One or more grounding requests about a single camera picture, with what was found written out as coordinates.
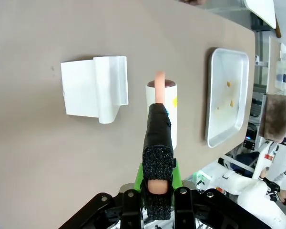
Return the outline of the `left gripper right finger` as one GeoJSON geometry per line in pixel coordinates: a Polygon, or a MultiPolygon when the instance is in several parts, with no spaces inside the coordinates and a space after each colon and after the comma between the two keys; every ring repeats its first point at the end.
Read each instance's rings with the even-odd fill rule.
{"type": "Polygon", "coordinates": [[[174,162],[174,228],[196,229],[196,222],[211,229],[268,229],[264,222],[234,203],[217,189],[203,193],[182,181],[179,165],[174,162]]]}

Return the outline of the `person's left hand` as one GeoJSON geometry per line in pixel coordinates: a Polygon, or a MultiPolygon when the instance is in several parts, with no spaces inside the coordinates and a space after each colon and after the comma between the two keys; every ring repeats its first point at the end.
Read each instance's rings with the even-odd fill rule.
{"type": "Polygon", "coordinates": [[[203,5],[206,3],[206,0],[179,0],[179,1],[190,5],[203,5]]]}

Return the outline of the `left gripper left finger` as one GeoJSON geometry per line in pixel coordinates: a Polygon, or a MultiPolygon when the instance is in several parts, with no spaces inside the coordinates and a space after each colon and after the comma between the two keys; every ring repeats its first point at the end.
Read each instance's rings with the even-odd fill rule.
{"type": "Polygon", "coordinates": [[[143,167],[139,165],[134,183],[123,185],[118,194],[99,193],[60,226],[61,229],[121,229],[143,228],[141,196],[143,167]]]}

